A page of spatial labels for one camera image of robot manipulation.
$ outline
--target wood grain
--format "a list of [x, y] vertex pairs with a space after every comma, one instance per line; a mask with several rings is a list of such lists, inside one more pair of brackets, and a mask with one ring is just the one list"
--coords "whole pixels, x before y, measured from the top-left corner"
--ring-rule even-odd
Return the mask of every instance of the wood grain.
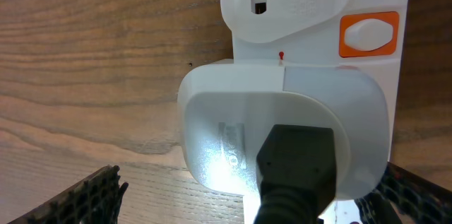
[[[452, 189], [452, 0], [409, 6], [393, 160]], [[106, 164], [130, 183], [121, 223], [241, 223], [191, 178], [175, 102], [230, 57], [219, 0], [0, 0], [0, 223]]]

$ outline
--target orange square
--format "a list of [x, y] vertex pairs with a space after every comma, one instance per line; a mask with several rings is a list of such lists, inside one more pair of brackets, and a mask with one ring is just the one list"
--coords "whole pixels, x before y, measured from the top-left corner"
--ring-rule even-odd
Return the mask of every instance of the orange square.
[[[359, 51], [347, 46], [345, 44], [345, 31], [350, 26], [365, 19], [378, 19], [392, 25], [393, 26], [392, 40], [383, 47], [380, 47], [372, 51]], [[349, 58], [349, 57], [369, 57], [393, 54], [396, 51], [397, 47], [398, 23], [399, 15], [397, 12], [394, 11], [343, 16], [342, 19], [340, 19], [339, 55], [343, 58]]]

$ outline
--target wooden surface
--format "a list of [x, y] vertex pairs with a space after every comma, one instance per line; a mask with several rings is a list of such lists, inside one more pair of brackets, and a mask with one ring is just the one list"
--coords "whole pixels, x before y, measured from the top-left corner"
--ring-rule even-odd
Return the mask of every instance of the wooden surface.
[[[393, 161], [452, 189], [452, 0], [410, 0]], [[106, 164], [120, 223], [240, 223], [189, 174], [176, 98], [232, 56], [219, 0], [0, 0], [0, 223]]]

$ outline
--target white button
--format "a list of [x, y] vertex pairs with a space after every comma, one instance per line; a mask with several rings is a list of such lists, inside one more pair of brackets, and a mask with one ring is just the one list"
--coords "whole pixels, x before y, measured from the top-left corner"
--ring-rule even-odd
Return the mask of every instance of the white button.
[[393, 26], [378, 19], [361, 20], [345, 31], [345, 44], [359, 51], [372, 51], [393, 39]]

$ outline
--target white plastic device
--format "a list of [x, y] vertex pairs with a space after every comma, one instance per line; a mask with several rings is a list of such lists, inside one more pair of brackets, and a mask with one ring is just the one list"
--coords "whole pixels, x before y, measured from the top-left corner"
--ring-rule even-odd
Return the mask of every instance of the white plastic device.
[[194, 69], [179, 89], [194, 178], [244, 195], [252, 223], [256, 155], [272, 126], [332, 128], [338, 201], [322, 218], [358, 221], [346, 200], [369, 193], [389, 158], [407, 2], [221, 0], [234, 60]]

